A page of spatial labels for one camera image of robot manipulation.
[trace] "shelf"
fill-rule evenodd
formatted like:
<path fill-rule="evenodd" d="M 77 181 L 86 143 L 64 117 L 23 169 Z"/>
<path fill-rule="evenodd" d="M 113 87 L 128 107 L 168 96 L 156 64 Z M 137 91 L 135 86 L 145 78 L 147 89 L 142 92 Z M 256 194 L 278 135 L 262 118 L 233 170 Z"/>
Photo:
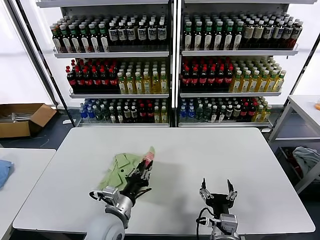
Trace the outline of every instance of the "shelf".
<path fill-rule="evenodd" d="M 106 5 L 146 5 L 167 4 L 168 0 L 38 0 L 36 5 L 40 8 L 63 8 Z"/>
<path fill-rule="evenodd" d="M 293 50 L 199 50 L 182 51 L 182 56 L 293 56 L 298 53 L 298 45 Z"/>
<path fill-rule="evenodd" d="M 74 94 L 71 93 L 72 99 L 167 99 L 169 93 L 166 94 Z"/>
<path fill-rule="evenodd" d="M 215 98 L 215 97 L 270 97 L 279 96 L 281 92 L 203 92 L 180 93 L 181 98 Z"/>
<path fill-rule="evenodd" d="M 75 58 L 152 58 L 168 57 L 169 51 L 124 51 L 124 52 L 84 52 L 84 53 L 55 53 L 57 59 Z"/>
<path fill-rule="evenodd" d="M 317 0 L 184 0 L 185 4 L 314 4 Z"/>
<path fill-rule="evenodd" d="M 169 123 L 80 123 L 79 127 L 168 128 Z"/>
<path fill-rule="evenodd" d="M 270 122 L 180 122 L 178 127 L 183 128 L 224 128 L 224 127 L 251 127 L 251 128 L 270 128 Z"/>

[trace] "brown cardboard box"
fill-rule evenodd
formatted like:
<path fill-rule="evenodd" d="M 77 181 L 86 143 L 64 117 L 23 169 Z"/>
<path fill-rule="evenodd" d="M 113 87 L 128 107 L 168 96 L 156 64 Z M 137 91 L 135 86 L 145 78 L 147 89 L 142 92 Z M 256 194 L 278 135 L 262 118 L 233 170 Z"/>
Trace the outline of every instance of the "brown cardboard box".
<path fill-rule="evenodd" d="M 27 137 L 36 134 L 57 111 L 43 103 L 0 104 L 0 118 L 12 112 L 33 115 L 27 121 L 0 122 L 0 138 Z"/>

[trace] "cable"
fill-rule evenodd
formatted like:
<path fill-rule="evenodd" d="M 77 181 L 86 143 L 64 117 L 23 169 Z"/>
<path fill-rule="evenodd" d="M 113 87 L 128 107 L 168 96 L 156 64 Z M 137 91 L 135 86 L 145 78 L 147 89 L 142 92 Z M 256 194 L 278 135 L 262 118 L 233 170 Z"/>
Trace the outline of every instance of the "cable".
<path fill-rule="evenodd" d="M 210 209 L 209 208 L 207 208 L 207 207 L 204 207 L 201 211 L 200 211 L 200 213 L 199 213 L 199 217 L 195 220 L 196 221 L 196 240 L 199 240 L 199 220 L 200 220 L 200 218 L 201 218 L 201 216 L 202 216 L 202 214 L 204 213 L 204 211 L 205 210 L 207 210 L 208 212 L 209 212 L 209 214 L 211 214 L 212 216 L 214 216 L 214 214 L 210 211 Z"/>

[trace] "white wall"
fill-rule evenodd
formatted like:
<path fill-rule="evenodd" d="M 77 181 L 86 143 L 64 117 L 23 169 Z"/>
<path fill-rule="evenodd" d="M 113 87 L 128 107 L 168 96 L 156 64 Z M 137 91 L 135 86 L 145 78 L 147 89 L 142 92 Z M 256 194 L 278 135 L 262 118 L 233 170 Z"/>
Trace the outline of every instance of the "white wall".
<path fill-rule="evenodd" d="M 1 2 L 0 104 L 45 103 L 52 105 L 6 11 L 6 6 Z"/>

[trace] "floor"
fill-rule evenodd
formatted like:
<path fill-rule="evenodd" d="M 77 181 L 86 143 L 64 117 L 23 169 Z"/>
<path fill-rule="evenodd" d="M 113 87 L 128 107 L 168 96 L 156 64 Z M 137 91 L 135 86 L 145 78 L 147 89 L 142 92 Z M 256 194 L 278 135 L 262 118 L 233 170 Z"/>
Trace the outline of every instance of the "floor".
<path fill-rule="evenodd" d="M 72 125 L 62 124 L 64 120 L 68 120 L 67 115 L 57 114 L 50 120 L 47 126 L 34 137 L 23 137 L 17 139 L 0 139 L 0 145 L 5 148 L 43 148 L 43 149 L 58 149 L 65 136 L 68 134 Z M 307 126 L 304 120 L 297 114 L 292 114 L 289 120 L 285 123 L 283 130 L 280 132 L 279 137 L 316 137 L 315 133 Z M 271 146 L 272 150 L 276 152 L 278 145 L 274 144 Z M 309 148 L 320 151 L 319 143 L 308 144 Z M 300 199 L 307 209 L 310 217 L 312 218 L 316 231 L 312 233 L 299 233 L 299 234 L 280 234 L 280 235 L 250 235 L 246 236 L 246 240 L 319 240 L 320 239 L 320 183 L 313 183 L 307 187 L 300 195 Z M 68 234 L 66 239 L 71 240 L 82 240 L 84 236 L 82 234 Z M 126 236 L 126 240 L 144 240 L 144 237 Z M 146 236 L 148 240 L 160 240 L 160 237 Z M 168 240 L 173 238 L 172 236 L 165 237 Z M 195 239 L 195 237 L 174 237 L 174 240 L 183 238 L 181 240 Z M 15 230 L 10 240 L 20 239 L 33 239 L 33 240 L 46 240 L 51 239 L 50 237 L 40 235 L 36 232 L 30 231 L 19 231 Z"/>

